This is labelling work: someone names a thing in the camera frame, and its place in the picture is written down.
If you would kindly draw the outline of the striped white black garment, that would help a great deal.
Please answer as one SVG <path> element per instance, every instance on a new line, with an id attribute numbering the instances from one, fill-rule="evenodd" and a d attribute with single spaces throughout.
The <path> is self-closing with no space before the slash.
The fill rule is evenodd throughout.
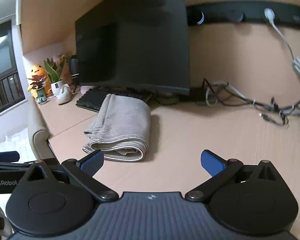
<path id="1" fill-rule="evenodd" d="M 151 109 L 135 98 L 116 96 L 103 102 L 95 121 L 84 131 L 89 138 L 82 150 L 104 152 L 111 161 L 138 162 L 148 151 Z"/>

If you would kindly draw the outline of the beige chair backrest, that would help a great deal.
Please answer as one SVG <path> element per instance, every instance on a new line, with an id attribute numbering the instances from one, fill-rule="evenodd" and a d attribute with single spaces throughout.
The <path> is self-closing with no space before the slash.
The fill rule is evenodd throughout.
<path id="1" fill-rule="evenodd" d="M 28 105 L 28 136 L 29 142 L 37 160 L 40 159 L 56 159 L 56 156 L 51 149 L 49 138 L 50 131 L 47 124 L 42 116 L 41 111 L 34 98 L 29 98 L 27 101 Z"/>

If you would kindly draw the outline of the black keyboard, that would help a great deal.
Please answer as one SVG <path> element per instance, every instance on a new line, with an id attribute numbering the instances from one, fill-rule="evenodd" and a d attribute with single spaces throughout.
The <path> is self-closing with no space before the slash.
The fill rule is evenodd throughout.
<path id="1" fill-rule="evenodd" d="M 151 98 L 152 93 L 147 90 L 133 88 L 94 87 L 89 89 L 76 101 L 76 106 L 93 112 L 99 112 L 104 101 L 108 103 L 116 96 L 135 98 L 147 102 Z"/>

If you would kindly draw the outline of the white shoe ornament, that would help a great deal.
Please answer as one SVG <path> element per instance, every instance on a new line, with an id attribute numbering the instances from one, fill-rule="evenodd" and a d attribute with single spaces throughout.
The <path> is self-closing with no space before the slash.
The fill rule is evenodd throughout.
<path id="1" fill-rule="evenodd" d="M 72 99 L 72 91 L 70 89 L 70 86 L 68 84 L 64 84 L 61 87 L 61 90 L 59 91 L 59 94 L 57 96 L 57 104 L 63 105 L 65 103 L 70 102 Z"/>

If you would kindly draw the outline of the small red leaf plant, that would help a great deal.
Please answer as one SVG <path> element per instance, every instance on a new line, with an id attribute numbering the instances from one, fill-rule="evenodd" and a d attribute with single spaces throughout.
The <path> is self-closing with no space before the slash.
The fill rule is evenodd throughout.
<path id="1" fill-rule="evenodd" d="M 45 81 L 47 80 L 46 76 L 35 75 L 30 79 L 31 83 L 28 86 L 28 91 L 31 92 L 35 90 L 37 92 L 36 100 L 40 105 L 47 103 L 47 94 L 45 91 Z"/>

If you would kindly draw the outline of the yellow plush toy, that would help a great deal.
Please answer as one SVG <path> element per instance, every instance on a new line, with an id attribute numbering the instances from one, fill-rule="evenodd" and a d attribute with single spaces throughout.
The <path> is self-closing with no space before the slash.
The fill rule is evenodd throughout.
<path id="1" fill-rule="evenodd" d="M 52 93 L 51 82 L 44 67 L 38 64 L 33 65 L 31 69 L 31 77 L 28 78 L 28 80 L 31 82 L 28 85 L 27 91 L 31 92 L 35 99 L 38 97 L 37 90 L 40 88 L 45 89 L 46 95 L 50 95 Z"/>

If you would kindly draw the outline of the green plant in white pot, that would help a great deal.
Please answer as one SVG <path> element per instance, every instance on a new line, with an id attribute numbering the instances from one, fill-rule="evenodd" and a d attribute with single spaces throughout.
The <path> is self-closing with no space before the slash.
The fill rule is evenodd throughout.
<path id="1" fill-rule="evenodd" d="M 64 85 L 64 81 L 62 79 L 62 71 L 66 63 L 67 58 L 65 55 L 60 55 L 51 59 L 47 58 L 44 61 L 44 68 L 47 77 L 50 80 L 51 89 L 54 96 L 59 95 L 61 87 Z"/>

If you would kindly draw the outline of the black cylindrical speaker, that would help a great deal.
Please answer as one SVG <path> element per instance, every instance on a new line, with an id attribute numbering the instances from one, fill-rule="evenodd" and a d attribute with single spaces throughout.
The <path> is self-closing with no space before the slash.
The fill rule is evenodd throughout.
<path id="1" fill-rule="evenodd" d="M 71 84 L 77 86 L 79 84 L 78 59 L 77 55 L 72 55 L 69 60 L 69 70 L 71 76 Z"/>

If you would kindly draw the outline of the black computer monitor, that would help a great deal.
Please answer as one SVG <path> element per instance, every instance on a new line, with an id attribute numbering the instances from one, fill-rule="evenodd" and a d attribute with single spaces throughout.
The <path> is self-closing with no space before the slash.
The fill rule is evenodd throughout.
<path id="1" fill-rule="evenodd" d="M 75 34 L 80 84 L 189 93 L 184 0 L 104 0 Z"/>

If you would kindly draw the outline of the black wall power strip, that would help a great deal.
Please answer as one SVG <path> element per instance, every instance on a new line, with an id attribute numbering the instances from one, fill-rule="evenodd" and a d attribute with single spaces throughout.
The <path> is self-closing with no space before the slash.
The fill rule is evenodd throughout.
<path id="1" fill-rule="evenodd" d="M 186 7 L 188 26 L 216 23 L 266 24 L 265 9 L 271 9 L 274 23 L 300 30 L 300 6 L 258 0 L 233 0 L 202 3 Z"/>

